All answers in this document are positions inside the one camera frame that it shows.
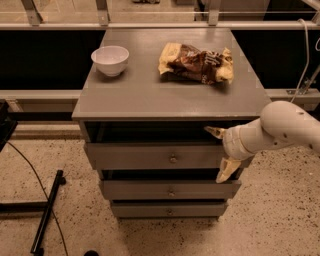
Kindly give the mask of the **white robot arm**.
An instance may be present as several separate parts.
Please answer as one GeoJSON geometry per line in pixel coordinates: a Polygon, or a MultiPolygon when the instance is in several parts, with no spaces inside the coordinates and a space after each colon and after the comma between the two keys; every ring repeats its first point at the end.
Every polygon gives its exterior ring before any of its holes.
{"type": "Polygon", "coordinates": [[[320,122],[287,101],[271,102],[249,123],[227,129],[206,126],[205,130],[222,140],[227,155],[221,160],[217,183],[225,182],[244,160],[260,151],[300,145],[320,153],[320,122]]]}

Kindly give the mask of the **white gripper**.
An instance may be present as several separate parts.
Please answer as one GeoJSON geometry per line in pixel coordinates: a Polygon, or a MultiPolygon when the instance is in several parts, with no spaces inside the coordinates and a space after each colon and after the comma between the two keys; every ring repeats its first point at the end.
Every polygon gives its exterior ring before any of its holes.
{"type": "Polygon", "coordinates": [[[223,147],[229,158],[222,158],[216,177],[217,183],[223,183],[240,167],[242,160],[254,155],[248,148],[254,138],[254,129],[248,125],[238,125],[226,131],[211,126],[205,126],[204,130],[217,139],[223,139],[223,147]]]}

